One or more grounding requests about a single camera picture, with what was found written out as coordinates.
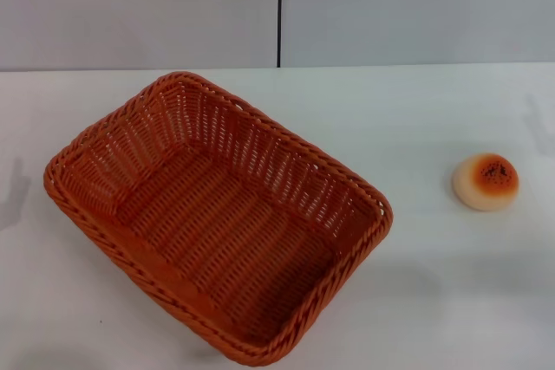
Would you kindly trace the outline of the orange woven plastic basket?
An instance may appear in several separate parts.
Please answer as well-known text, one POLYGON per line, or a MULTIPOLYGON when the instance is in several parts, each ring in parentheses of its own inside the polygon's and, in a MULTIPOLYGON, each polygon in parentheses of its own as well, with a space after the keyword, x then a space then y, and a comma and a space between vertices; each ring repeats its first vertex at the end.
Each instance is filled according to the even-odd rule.
POLYGON ((252 367, 300 342, 393 223, 375 187, 189 72, 82 131, 43 183, 143 292, 252 367))

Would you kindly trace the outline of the round toy bread bun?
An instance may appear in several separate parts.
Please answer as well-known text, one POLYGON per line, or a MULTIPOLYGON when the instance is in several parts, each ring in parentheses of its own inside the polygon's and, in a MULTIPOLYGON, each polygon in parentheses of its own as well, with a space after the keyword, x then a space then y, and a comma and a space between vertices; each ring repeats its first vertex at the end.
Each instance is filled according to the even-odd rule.
POLYGON ((519 194, 519 175, 506 158, 479 153, 461 161, 454 170, 455 196, 477 211, 499 211, 519 194))

